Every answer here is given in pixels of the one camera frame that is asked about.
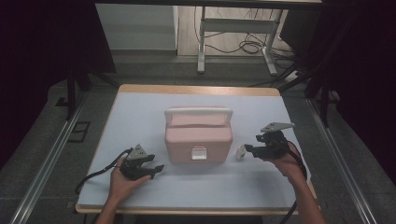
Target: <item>wooden table edge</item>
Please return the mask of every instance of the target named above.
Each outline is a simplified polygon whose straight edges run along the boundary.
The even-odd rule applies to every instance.
[[[308,187],[312,192],[315,200],[318,203],[318,196],[315,193],[312,182],[309,181]],[[76,211],[81,214],[99,214],[102,211],[102,206],[99,205],[79,205],[75,206]],[[172,208],[121,208],[117,213],[126,215],[185,215],[185,216],[283,216],[289,212],[289,208],[280,210],[274,209],[172,209]],[[298,215],[298,207],[293,212]]]
[[[215,87],[215,86],[174,86],[124,84],[119,92],[167,93],[167,94],[207,94],[207,95],[246,95],[280,96],[275,88]]]

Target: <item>dark background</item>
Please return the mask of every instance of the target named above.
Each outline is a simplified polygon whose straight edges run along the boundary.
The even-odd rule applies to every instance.
[[[115,72],[93,2],[0,2],[1,167],[71,71]]]
[[[338,112],[396,184],[395,11],[387,1],[358,3],[358,17],[320,75],[330,77],[341,98]],[[280,37],[312,69],[351,13],[289,11]]]

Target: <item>small white object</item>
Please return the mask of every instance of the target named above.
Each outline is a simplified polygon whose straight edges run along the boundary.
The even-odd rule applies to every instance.
[[[244,159],[245,153],[247,152],[246,148],[244,145],[240,146],[235,153],[235,157],[237,160],[241,161]]]
[[[293,81],[295,78],[297,78],[296,73],[297,73],[297,71],[294,70],[292,73],[290,73],[290,75],[285,77],[285,81],[287,81],[287,82]]]
[[[191,151],[191,158],[193,161],[206,160],[206,147],[193,147]]]

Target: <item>box handle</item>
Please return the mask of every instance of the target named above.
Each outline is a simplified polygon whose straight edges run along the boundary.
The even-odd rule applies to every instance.
[[[225,122],[229,123],[233,111],[225,107],[184,107],[184,108],[169,108],[165,110],[166,123],[172,122],[172,115],[174,114],[188,114],[188,115],[209,115],[209,114],[225,114]]]

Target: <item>gray floor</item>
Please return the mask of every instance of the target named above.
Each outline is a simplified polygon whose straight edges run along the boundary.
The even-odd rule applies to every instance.
[[[207,7],[205,9],[206,18],[222,18],[222,19],[245,19],[245,20],[260,20],[260,21],[273,21],[278,13],[278,10],[272,9],[257,9],[257,8],[237,8],[237,7]],[[282,30],[284,20],[288,14],[284,10],[277,29],[279,34]],[[201,7],[178,7],[179,25],[178,25],[178,43],[177,55],[181,56],[195,56],[198,54],[199,31],[201,24]],[[205,44],[223,51],[233,51],[239,48],[241,41],[244,41],[247,34],[224,33],[220,35],[219,32],[206,32]],[[260,41],[267,43],[268,35],[266,34],[253,34]],[[256,41],[254,37],[249,38],[250,41]],[[287,43],[279,39],[277,36],[274,40],[274,48],[290,50]],[[253,47],[246,47],[247,50],[254,51]],[[205,55],[215,56],[262,56],[259,51],[257,53],[249,54],[243,50],[236,52],[221,52],[219,50],[206,47]]]
[[[118,73],[109,75],[119,83],[249,86],[271,80],[262,59],[209,58],[203,75],[196,73],[196,58],[176,55],[146,54],[115,55]],[[29,216],[27,223],[82,223],[84,216],[74,214],[78,196],[74,188],[85,176],[106,124],[117,90],[103,80],[91,76],[92,90],[78,121],[90,121],[83,143],[66,143],[49,180]],[[318,131],[302,91],[304,83],[284,92],[284,102],[290,118],[296,124],[295,133],[312,172],[312,182],[318,202],[329,223],[363,223],[349,195],[332,155]],[[0,222],[8,223],[21,202],[41,163],[64,126],[65,107],[55,106],[66,96],[64,82],[53,86],[49,100],[31,131],[0,173]],[[396,189],[368,148],[342,120],[335,106],[329,108],[332,134],[343,156],[371,205],[377,223],[396,223],[393,215]],[[263,223],[277,223],[281,217],[263,217]],[[126,217],[124,223],[134,223]],[[288,223],[300,223],[294,216]]]

